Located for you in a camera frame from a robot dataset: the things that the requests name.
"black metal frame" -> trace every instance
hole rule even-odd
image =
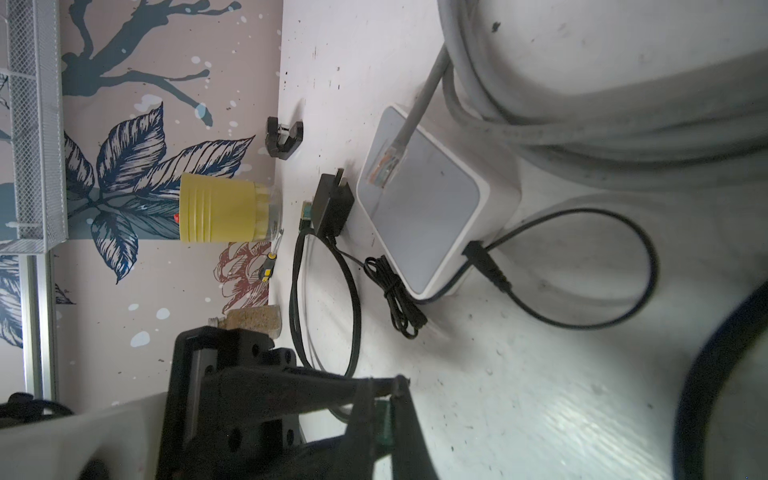
[[[344,435],[302,442],[300,413],[349,403]],[[206,326],[177,337],[157,480],[359,480],[388,454],[393,478],[437,479],[406,378],[296,367],[291,349],[248,330]]]

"black power adapter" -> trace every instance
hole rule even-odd
[[[337,170],[336,175],[320,175],[320,183],[312,200],[312,226],[318,237],[338,237],[355,203],[352,189],[342,179],[343,175],[343,168]]]

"wallpaper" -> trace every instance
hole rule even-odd
[[[174,214],[183,172],[273,183],[263,139],[282,2],[60,8],[70,240],[54,250],[58,359],[61,399],[82,411],[167,388],[180,331],[266,304],[267,242],[182,244]],[[6,93],[0,77],[0,154]],[[7,175],[0,166],[0,240],[15,237]],[[18,261],[0,257],[0,348],[21,346],[20,329]]]

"tree branch print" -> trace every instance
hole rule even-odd
[[[168,17],[171,15],[223,15],[242,8],[239,2],[231,2],[226,8],[217,10],[210,8],[208,0],[199,0],[195,3],[180,3],[178,5],[171,5],[173,0],[162,0],[154,4],[150,4],[147,0],[141,0],[138,7],[131,14],[131,18],[94,55],[93,40],[88,31],[88,26],[85,24],[85,12],[92,1],[74,0],[74,3],[69,7],[72,23],[78,28],[83,39],[83,51],[80,54],[67,52],[61,56],[61,60],[66,64],[64,71],[61,73],[62,94],[90,97],[103,87],[114,87],[123,83],[139,82],[162,88],[192,108],[197,108],[200,102],[183,93],[182,90],[171,82],[205,78],[210,74],[208,70],[182,78],[172,78],[135,70],[112,77],[105,74],[125,61],[134,52],[142,38],[153,28],[167,25]],[[208,126],[214,124],[213,117],[211,117],[207,109],[205,109],[205,114],[202,115],[201,120]]]

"black plug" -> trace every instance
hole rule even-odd
[[[512,291],[512,284],[509,283],[507,277],[502,272],[502,269],[498,268],[496,262],[491,258],[488,251],[482,246],[482,243],[478,240],[469,242],[467,247],[462,252],[462,255],[467,257],[469,263],[485,278],[491,280],[496,288],[504,293]]]
[[[342,180],[343,175],[343,168],[337,170],[335,176],[320,175],[320,183],[312,200],[312,225],[318,237],[338,237],[355,203],[352,189],[346,180]]]

